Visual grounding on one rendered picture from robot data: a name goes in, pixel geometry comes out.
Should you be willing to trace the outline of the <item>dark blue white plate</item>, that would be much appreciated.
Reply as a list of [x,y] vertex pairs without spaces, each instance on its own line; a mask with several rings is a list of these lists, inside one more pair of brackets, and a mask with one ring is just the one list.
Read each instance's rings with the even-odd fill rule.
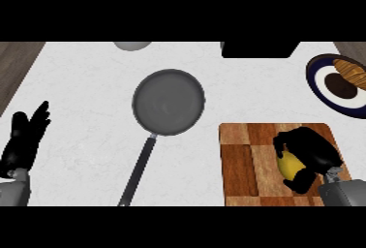
[[341,59],[366,66],[337,54],[320,54],[311,58],[306,66],[306,79],[311,91],[326,106],[341,114],[366,119],[366,89],[356,87],[337,71],[334,60]]

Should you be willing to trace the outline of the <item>black appliance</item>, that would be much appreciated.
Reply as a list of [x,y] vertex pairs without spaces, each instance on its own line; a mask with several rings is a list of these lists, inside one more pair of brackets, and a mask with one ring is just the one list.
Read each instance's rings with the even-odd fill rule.
[[289,58],[298,42],[223,42],[224,58]]

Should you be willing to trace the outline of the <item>grey round bowl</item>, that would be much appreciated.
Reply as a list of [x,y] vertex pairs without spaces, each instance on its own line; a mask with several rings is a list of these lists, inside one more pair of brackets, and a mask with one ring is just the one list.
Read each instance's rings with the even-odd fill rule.
[[151,42],[115,42],[115,46],[126,51],[134,51],[143,49]]

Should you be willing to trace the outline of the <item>brown bread roll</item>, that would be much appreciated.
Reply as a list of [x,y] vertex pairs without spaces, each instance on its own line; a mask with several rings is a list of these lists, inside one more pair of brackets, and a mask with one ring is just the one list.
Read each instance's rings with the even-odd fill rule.
[[359,88],[366,89],[366,70],[345,60],[335,59],[334,65],[342,78]]

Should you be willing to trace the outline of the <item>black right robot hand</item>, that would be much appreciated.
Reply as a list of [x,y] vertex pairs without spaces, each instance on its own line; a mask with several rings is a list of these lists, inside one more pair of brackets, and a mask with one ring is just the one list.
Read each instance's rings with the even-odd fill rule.
[[283,184],[298,194],[306,194],[316,175],[325,175],[329,168],[342,165],[344,161],[338,150],[309,127],[298,127],[288,132],[280,132],[273,138],[273,145],[276,159],[288,150],[304,164],[304,169],[297,173],[294,180],[283,177]]

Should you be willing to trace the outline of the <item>yellow lemon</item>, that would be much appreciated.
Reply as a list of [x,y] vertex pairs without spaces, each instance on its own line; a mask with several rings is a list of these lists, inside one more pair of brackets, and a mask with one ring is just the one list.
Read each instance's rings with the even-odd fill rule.
[[294,180],[298,172],[304,169],[303,162],[288,150],[282,152],[282,157],[278,159],[278,168],[288,180]]

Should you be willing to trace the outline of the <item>grey frying pan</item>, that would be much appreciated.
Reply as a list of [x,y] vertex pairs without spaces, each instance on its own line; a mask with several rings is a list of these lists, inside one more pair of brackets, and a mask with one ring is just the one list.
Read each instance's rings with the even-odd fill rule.
[[127,181],[120,206],[131,204],[158,136],[176,136],[195,126],[204,113],[205,103],[202,85],[188,72],[164,69],[142,80],[133,95],[131,109],[136,121],[151,136]]

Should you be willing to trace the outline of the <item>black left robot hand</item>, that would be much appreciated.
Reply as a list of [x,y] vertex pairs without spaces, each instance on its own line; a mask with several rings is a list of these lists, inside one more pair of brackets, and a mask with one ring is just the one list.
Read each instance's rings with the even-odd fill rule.
[[31,169],[38,144],[52,122],[49,117],[47,101],[41,103],[31,117],[27,117],[22,111],[13,114],[10,140],[0,157],[0,178],[12,179],[12,173],[16,169]]

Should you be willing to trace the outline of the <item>wooden checkered cutting board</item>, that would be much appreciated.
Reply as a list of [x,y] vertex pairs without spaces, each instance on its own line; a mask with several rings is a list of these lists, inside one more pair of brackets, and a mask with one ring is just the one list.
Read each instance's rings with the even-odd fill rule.
[[279,132],[309,127],[335,148],[337,141],[325,123],[221,123],[219,125],[223,192],[226,206],[322,206],[316,177],[306,194],[283,184],[278,170],[273,138]]

